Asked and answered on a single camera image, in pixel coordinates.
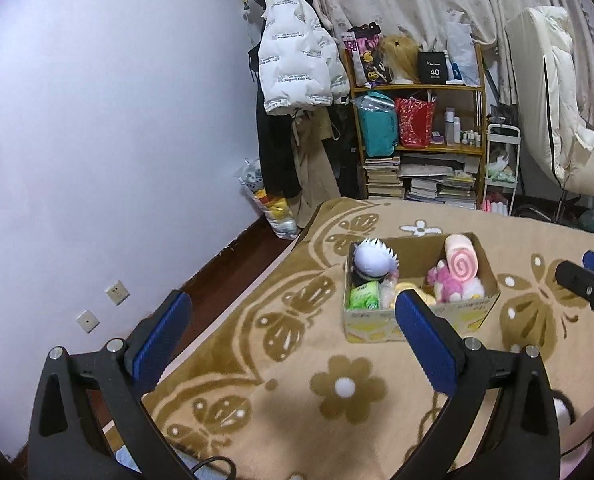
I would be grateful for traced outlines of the pink strawberry bear plush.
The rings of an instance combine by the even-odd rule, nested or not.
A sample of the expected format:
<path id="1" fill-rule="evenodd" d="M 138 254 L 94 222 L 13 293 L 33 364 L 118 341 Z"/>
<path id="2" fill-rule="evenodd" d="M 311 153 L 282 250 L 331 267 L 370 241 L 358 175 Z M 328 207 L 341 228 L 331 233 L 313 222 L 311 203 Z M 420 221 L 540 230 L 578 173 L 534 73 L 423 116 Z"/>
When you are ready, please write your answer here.
<path id="1" fill-rule="evenodd" d="M 439 260 L 427 272 L 426 283 L 433 289 L 438 304 L 457 302 L 464 298 L 463 285 L 451 274 L 445 260 Z"/>

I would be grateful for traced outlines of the pink swirl roll plush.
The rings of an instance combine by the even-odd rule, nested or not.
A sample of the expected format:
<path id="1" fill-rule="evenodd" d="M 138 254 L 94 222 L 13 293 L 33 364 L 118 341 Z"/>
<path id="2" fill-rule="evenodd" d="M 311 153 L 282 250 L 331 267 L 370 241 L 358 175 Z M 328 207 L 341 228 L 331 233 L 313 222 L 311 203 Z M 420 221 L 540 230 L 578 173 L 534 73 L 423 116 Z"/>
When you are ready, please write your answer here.
<path id="1" fill-rule="evenodd" d="M 451 234 L 445 240 L 446 264 L 451 275 L 466 283 L 478 274 L 478 256 L 472 240 L 464 234 Z"/>

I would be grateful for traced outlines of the navy-clothed white-haired doll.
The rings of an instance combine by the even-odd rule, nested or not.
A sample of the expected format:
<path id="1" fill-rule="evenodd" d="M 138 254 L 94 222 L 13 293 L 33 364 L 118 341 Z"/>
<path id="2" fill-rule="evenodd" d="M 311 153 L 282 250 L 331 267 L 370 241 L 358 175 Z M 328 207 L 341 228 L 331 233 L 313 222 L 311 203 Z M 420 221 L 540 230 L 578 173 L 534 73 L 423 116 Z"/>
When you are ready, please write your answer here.
<path id="1" fill-rule="evenodd" d="M 398 273 L 398 257 L 382 240 L 366 238 L 355 246 L 351 270 L 351 279 L 355 286 L 371 281 L 382 282 L 387 276 Z"/>

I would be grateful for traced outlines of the white fluffy plush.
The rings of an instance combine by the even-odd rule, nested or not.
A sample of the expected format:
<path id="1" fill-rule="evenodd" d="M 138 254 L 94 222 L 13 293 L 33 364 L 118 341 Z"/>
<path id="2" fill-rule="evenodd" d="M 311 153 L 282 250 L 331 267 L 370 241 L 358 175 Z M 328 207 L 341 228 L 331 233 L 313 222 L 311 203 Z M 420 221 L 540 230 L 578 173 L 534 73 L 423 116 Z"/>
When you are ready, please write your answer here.
<path id="1" fill-rule="evenodd" d="M 468 281 L 462 283 L 462 299 L 473 300 L 486 296 L 486 289 L 478 276 L 474 276 Z"/>

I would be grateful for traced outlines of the green tissue pack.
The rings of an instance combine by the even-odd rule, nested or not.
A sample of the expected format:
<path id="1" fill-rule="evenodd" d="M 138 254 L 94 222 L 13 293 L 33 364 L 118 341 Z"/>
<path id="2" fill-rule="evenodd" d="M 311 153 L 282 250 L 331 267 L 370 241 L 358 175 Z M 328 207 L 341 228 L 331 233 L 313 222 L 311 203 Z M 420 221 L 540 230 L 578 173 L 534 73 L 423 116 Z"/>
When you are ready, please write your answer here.
<path id="1" fill-rule="evenodd" d="M 379 309 L 379 283 L 378 281 L 369 281 L 360 286 L 352 287 L 349 292 L 348 310 L 367 310 L 373 311 Z"/>

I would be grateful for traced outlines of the cardboard box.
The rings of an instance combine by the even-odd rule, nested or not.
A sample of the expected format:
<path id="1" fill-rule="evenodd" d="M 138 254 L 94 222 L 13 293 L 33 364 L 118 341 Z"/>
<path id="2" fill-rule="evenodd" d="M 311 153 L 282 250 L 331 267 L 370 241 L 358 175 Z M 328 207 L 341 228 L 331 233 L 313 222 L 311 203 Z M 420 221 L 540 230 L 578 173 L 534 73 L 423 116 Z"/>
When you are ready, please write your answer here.
<path id="1" fill-rule="evenodd" d="M 500 297 L 479 238 L 472 233 L 366 238 L 350 246 L 341 304 L 347 341 L 417 339 L 443 318 L 474 333 Z"/>

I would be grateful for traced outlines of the beige patterned rug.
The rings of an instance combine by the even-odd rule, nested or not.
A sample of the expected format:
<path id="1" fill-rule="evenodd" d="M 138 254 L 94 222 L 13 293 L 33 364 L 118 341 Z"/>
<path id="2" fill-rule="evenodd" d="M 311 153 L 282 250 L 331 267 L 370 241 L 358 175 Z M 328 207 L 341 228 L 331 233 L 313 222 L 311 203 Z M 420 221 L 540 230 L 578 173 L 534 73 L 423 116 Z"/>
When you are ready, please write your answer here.
<path id="1" fill-rule="evenodd" d="M 365 237 L 475 234 L 501 294 L 468 334 L 537 346 L 553 388 L 594 408 L 594 312 L 555 281 L 594 234 L 447 206 L 332 200 L 291 254 L 145 400 L 178 448 L 231 458 L 243 479 L 387 479 L 436 419 L 403 341 L 355 344 L 343 327 L 345 261 Z"/>

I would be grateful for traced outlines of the white small cart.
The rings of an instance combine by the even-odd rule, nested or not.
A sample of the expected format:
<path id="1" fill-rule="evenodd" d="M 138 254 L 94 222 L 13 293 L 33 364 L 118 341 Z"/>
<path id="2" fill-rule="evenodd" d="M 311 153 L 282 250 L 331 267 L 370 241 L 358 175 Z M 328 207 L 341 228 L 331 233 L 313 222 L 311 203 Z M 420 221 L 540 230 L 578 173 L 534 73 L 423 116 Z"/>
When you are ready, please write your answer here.
<path id="1" fill-rule="evenodd" d="M 510 217 L 518 189 L 521 132 L 499 120 L 487 130 L 481 209 Z"/>

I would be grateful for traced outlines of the clear bag of toys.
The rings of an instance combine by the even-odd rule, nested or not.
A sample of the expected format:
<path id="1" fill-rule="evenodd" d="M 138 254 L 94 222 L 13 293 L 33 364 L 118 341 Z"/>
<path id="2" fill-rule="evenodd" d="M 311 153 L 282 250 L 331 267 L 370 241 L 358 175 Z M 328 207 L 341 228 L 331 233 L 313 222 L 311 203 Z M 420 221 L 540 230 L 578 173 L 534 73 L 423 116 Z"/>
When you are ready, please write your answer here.
<path id="1" fill-rule="evenodd" d="M 295 240 L 299 227 L 284 197 L 273 197 L 267 193 L 263 182 L 260 162 L 245 160 L 239 174 L 244 193 L 259 208 L 274 234 L 282 240 Z"/>

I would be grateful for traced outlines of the wooden bookshelf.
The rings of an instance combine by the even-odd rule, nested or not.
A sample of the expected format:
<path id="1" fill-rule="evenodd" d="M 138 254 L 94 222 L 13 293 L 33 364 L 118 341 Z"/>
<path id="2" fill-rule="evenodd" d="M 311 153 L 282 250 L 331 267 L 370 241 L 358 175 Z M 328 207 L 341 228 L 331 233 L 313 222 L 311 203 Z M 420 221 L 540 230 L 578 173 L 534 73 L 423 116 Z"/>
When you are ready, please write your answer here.
<path id="1" fill-rule="evenodd" d="M 479 79 L 465 81 L 446 51 L 423 51 L 407 36 L 379 35 L 345 39 L 345 67 L 359 150 L 362 197 L 408 196 L 399 174 L 404 152 L 483 156 L 483 107 Z M 470 97 L 468 110 L 446 100 Z M 475 140 L 463 144 L 448 126 L 458 112 L 472 127 Z"/>

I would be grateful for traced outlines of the cream quilted chair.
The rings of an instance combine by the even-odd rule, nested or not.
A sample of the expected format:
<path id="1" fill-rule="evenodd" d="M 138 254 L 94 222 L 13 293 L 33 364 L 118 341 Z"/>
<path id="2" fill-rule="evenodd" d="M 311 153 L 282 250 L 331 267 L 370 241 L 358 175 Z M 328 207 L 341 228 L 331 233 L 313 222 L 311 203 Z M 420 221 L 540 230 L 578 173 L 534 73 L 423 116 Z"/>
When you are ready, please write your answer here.
<path id="1" fill-rule="evenodd" d="M 578 105 L 567 11 L 527 8 L 506 23 L 505 32 L 530 156 L 562 190 L 594 197 L 594 129 Z"/>

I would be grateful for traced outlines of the teal bag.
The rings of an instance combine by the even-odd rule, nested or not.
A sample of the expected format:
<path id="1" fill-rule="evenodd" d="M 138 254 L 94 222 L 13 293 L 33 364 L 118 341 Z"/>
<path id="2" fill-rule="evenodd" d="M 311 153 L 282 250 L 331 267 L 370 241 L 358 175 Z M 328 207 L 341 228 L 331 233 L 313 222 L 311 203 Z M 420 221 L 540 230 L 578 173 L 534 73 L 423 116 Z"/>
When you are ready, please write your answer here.
<path id="1" fill-rule="evenodd" d="M 358 112 L 367 156 L 391 156 L 398 143 L 395 102 L 385 94 L 370 91 L 357 96 L 353 104 Z"/>

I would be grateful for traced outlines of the beige hanging coat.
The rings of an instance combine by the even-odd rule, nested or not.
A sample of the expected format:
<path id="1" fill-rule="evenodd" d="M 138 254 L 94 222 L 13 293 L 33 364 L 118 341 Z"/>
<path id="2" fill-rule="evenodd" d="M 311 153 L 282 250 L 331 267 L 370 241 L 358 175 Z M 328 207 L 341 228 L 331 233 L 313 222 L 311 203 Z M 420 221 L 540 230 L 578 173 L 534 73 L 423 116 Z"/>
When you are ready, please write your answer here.
<path id="1" fill-rule="evenodd" d="M 323 144 L 332 136 L 331 118 L 326 108 L 303 113 L 293 122 L 293 154 L 301 191 L 287 203 L 300 229 L 307 226 L 323 203 L 340 196 Z"/>

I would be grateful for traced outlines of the black box with 40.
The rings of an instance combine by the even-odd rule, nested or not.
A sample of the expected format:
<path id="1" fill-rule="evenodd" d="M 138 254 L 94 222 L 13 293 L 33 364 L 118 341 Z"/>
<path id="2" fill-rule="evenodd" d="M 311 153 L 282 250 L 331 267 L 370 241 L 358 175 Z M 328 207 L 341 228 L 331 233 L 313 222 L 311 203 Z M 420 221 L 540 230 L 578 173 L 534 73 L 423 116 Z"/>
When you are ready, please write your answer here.
<path id="1" fill-rule="evenodd" d="M 446 53 L 440 51 L 419 52 L 417 73 L 421 84 L 445 84 L 448 80 Z"/>

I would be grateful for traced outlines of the white puffer jacket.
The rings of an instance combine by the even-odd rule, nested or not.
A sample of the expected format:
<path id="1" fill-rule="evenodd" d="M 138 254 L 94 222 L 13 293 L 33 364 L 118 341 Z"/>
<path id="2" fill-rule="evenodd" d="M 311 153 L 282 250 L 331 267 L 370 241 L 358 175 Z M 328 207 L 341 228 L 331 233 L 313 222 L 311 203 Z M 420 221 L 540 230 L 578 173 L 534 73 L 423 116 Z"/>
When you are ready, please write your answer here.
<path id="1" fill-rule="evenodd" d="M 265 0 L 259 50 L 263 108 L 294 115 L 348 102 L 349 79 L 337 41 L 308 0 Z"/>

